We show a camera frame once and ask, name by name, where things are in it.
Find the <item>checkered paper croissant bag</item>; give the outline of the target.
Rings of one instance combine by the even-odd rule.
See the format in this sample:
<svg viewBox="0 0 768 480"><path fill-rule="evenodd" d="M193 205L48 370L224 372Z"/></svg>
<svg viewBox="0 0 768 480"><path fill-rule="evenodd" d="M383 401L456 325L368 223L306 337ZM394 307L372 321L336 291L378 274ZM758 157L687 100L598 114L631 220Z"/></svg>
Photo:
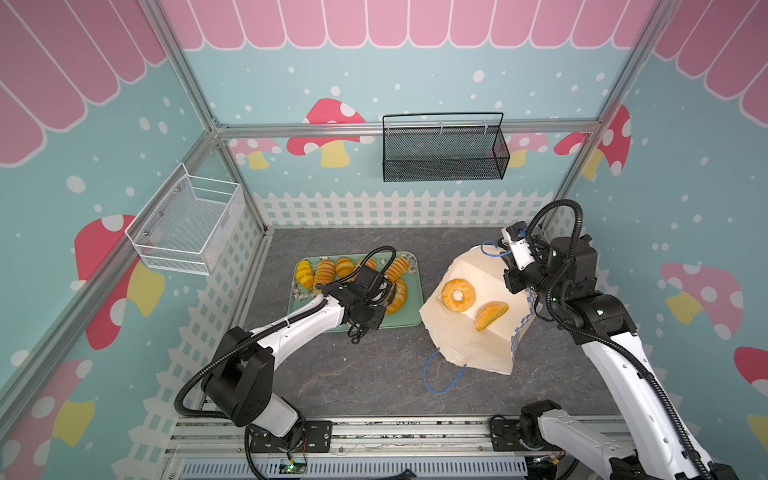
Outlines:
<svg viewBox="0 0 768 480"><path fill-rule="evenodd" d="M453 260L419 313L439 353L458 367L510 375L534 319L534 298L504 281L512 257L492 242Z"/></svg>

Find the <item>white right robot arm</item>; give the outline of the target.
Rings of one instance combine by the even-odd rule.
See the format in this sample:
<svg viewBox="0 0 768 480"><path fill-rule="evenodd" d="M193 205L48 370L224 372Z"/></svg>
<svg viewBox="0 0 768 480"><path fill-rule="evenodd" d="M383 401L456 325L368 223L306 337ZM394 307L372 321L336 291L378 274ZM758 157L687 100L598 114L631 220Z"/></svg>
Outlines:
<svg viewBox="0 0 768 480"><path fill-rule="evenodd" d="M582 231L583 210L568 199L541 208L530 222L503 229L497 245L512 293L535 295L533 313L567 332L596 367L629 430L615 442L543 400L522 408L518 441L528 450L556 447L604 479L733 479L682 421L648 361L625 305L597 290L598 253Z"/></svg>

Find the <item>small striped round bun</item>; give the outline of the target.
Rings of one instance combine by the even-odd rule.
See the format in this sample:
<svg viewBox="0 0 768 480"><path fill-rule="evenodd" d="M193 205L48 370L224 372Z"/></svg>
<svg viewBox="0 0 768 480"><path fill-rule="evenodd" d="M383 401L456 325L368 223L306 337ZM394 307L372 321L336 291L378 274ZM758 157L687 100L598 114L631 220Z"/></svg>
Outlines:
<svg viewBox="0 0 768 480"><path fill-rule="evenodd" d="M336 276L345 278L355 270L355 263L348 257L340 257L335 263Z"/></svg>

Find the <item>golden fake croissant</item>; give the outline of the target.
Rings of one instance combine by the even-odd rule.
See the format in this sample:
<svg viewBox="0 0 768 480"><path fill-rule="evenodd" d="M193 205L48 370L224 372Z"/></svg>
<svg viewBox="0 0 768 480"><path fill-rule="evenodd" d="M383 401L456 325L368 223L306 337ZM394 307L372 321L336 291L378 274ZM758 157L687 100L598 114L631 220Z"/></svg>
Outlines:
<svg viewBox="0 0 768 480"><path fill-rule="evenodd" d="M403 278L398 279L394 284L395 290L391 303L387 306L385 314L387 316L398 312L406 303L408 298L408 287Z"/></svg>

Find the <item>yellow fake bread roll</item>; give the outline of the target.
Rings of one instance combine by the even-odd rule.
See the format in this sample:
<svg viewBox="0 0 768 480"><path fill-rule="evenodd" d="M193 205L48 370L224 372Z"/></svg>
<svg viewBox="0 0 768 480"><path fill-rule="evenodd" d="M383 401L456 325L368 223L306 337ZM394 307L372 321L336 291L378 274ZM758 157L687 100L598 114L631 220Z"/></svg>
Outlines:
<svg viewBox="0 0 768 480"><path fill-rule="evenodd" d="M295 279L306 290L312 290L314 286L314 270L308 260L301 260L296 267Z"/></svg>

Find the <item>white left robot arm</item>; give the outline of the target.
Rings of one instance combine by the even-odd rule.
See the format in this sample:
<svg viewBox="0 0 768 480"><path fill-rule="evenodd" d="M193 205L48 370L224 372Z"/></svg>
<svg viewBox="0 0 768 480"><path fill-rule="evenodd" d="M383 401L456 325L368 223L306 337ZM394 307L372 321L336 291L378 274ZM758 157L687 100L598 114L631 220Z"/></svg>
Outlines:
<svg viewBox="0 0 768 480"><path fill-rule="evenodd" d="M305 442L306 420L273 392L277 368L319 335L343 324L357 344L380 327L397 293L395 283L368 266L319 287L319 294L292 314L266 326L230 329L213 359L185 382L174 399L182 417L231 421L247 434L268 433L285 451Z"/></svg>

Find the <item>pale yellow twisted bread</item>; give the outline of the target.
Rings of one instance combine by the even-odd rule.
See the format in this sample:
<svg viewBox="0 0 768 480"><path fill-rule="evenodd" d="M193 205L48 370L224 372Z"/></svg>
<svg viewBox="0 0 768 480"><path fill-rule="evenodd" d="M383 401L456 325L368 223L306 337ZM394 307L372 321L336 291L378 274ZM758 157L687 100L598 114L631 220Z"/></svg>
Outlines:
<svg viewBox="0 0 768 480"><path fill-rule="evenodd" d="M402 256L396 257L386 269L385 277L392 283L397 282L410 268L409 261Z"/></svg>

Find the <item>yellow fake bread loaf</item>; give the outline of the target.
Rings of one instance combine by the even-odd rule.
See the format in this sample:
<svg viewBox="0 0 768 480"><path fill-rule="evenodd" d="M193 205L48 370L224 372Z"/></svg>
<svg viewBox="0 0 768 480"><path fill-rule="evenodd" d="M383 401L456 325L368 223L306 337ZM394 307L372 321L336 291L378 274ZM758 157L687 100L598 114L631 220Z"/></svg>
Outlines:
<svg viewBox="0 0 768 480"><path fill-rule="evenodd" d="M365 265L373 270L377 269L377 261L375 258L368 258L365 262L361 262L361 265Z"/></svg>

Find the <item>orange fake croissant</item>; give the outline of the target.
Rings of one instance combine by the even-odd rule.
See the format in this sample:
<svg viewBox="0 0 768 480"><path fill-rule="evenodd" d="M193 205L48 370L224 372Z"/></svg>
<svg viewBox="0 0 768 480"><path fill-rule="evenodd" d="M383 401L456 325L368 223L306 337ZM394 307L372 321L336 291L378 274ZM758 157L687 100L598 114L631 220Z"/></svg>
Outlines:
<svg viewBox="0 0 768 480"><path fill-rule="evenodd" d="M336 278L336 265L330 258L322 258L314 273L314 282L312 291L319 294L321 285L328 285L334 282Z"/></svg>

